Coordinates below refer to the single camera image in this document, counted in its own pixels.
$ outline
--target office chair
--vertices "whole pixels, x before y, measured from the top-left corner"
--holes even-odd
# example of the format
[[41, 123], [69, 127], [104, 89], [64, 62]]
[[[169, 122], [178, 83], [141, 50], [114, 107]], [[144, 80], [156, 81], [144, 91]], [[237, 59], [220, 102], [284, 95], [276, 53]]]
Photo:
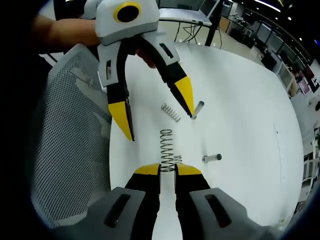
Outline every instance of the office chair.
[[72, 225], [110, 191], [111, 115], [98, 60], [82, 44], [48, 75], [31, 121], [28, 176], [32, 204], [49, 227]]

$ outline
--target metal cylinder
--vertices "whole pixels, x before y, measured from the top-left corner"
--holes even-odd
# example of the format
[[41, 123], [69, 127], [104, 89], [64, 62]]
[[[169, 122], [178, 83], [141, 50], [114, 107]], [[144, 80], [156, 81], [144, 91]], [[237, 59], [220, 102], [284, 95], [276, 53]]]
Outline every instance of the metal cylinder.
[[211, 156], [203, 156], [202, 162], [208, 163], [211, 161], [220, 161], [222, 159], [222, 155], [220, 153]]
[[200, 110], [203, 108], [204, 105], [205, 105], [205, 103], [203, 101], [200, 101], [198, 103], [198, 105], [196, 106], [196, 108], [194, 110], [194, 113], [193, 113], [191, 119], [196, 119], [197, 118], [198, 113], [200, 112]]

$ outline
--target black cable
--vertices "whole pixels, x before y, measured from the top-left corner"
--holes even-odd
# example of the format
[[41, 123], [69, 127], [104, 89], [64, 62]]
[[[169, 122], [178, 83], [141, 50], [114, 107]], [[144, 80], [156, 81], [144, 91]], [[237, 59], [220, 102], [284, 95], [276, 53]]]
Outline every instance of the black cable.
[[194, 26], [192, 33], [193, 33], [193, 36], [194, 36], [195, 44], [198, 44], [197, 39], [196, 39], [196, 35], [195, 35], [195, 30], [196, 30], [196, 26]]
[[189, 36], [185, 40], [183, 40], [184, 43], [186, 43], [186, 42], [190, 43], [190, 41], [192, 39], [194, 39], [195, 43], [198, 44], [196, 36], [199, 33], [200, 29], [202, 28], [202, 25], [200, 25], [197, 30], [196, 30], [196, 27], [198, 27], [198, 26], [196, 26], [196, 24], [195, 25], [191, 24], [191, 26], [186, 26], [186, 27], [183, 28], [183, 30], [189, 34]]
[[189, 33], [188, 31], [186, 31], [187, 33], [189, 33], [191, 36], [192, 36], [192, 38], [190, 38], [190, 39], [188, 39], [190, 36], [188, 36], [185, 40], [184, 40], [184, 43], [185, 42], [187, 42], [187, 41], [191, 41], [192, 39], [194, 39], [195, 41], [197, 41], [196, 40], [196, 36], [197, 36], [197, 34], [198, 34], [198, 32], [200, 31], [200, 29], [202, 28], [202, 26], [200, 26], [198, 29], [197, 29], [197, 31], [196, 31], [196, 33], [194, 34], [194, 35], [192, 35], [191, 33]]
[[222, 38], [221, 38], [221, 32], [220, 32], [220, 24], [218, 23], [218, 31], [219, 31], [219, 34], [220, 34], [220, 49], [222, 47]]
[[175, 35], [175, 39], [174, 39], [174, 41], [176, 41], [176, 40], [177, 40], [178, 33], [179, 33], [179, 30], [180, 30], [180, 24], [181, 24], [181, 22], [179, 22], [178, 30], [177, 30], [177, 32], [176, 32], [176, 35]]
[[189, 36], [185, 40], [183, 40], [184, 43], [188, 41], [188, 38], [192, 37], [192, 27], [193, 27], [193, 24], [190, 24], [190, 26], [187, 26], [187, 27], [183, 27], [183, 30], [189, 34]]

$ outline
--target white tabletop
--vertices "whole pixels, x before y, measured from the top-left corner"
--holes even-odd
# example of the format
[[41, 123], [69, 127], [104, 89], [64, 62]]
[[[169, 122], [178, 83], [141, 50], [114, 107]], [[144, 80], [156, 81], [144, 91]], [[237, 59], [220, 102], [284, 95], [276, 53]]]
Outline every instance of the white tabletop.
[[[300, 196], [304, 162], [298, 120], [281, 82], [263, 66], [227, 51], [187, 43], [176, 48], [192, 81], [195, 105], [205, 105], [191, 120], [157, 70], [129, 56], [125, 71], [136, 141], [127, 140], [112, 120], [111, 188], [124, 187], [140, 166], [160, 162], [160, 131], [172, 129], [174, 153], [201, 170], [211, 188], [244, 205], [249, 218], [262, 226], [288, 224]], [[182, 117], [179, 123], [160, 111], [163, 103]], [[221, 161], [202, 163], [202, 156], [217, 153]], [[164, 188], [173, 184], [166, 182]]]

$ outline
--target metal spring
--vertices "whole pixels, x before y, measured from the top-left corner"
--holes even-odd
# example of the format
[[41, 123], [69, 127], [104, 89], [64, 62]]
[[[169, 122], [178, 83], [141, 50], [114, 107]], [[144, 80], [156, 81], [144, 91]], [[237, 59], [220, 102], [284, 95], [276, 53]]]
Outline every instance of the metal spring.
[[172, 172], [175, 170], [175, 164], [182, 162], [181, 155], [174, 156], [173, 148], [172, 148], [172, 130], [171, 129], [164, 129], [160, 131], [160, 138], [161, 138], [161, 172]]
[[170, 116], [176, 123], [178, 123], [181, 120], [181, 117], [166, 103], [162, 104], [161, 106], [162, 111], [164, 111], [166, 114]]

